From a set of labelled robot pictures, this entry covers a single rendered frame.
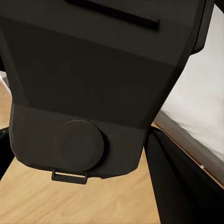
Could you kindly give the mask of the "digital camera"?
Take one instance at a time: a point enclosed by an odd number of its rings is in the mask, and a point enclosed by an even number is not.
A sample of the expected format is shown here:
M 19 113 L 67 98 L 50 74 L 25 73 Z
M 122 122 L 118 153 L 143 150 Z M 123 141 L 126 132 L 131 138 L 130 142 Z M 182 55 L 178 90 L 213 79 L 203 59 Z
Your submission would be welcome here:
M 53 181 L 138 168 L 147 131 L 205 41 L 215 0 L 0 0 L 11 150 Z

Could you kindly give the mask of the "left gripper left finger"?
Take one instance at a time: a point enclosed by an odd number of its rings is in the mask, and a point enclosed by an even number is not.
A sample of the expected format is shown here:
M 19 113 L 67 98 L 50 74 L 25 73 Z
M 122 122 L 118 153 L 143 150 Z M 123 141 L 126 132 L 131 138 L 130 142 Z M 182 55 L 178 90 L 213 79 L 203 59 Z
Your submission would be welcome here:
M 8 129 L 9 127 L 0 129 L 0 180 L 15 157 L 11 150 Z

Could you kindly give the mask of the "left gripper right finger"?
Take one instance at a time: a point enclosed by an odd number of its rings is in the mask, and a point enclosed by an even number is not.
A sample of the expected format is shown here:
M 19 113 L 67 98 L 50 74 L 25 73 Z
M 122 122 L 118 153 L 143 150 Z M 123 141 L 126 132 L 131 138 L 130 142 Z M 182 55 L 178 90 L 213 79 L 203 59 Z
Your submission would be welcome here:
M 161 224 L 224 224 L 224 189 L 161 129 L 143 148 Z

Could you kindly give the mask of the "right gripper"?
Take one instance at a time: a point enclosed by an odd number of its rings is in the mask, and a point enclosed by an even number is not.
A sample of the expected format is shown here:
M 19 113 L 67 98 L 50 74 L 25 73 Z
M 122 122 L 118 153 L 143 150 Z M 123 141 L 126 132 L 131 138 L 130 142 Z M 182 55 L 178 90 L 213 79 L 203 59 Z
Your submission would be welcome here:
M 224 13 L 224 0 L 215 0 L 215 4 Z

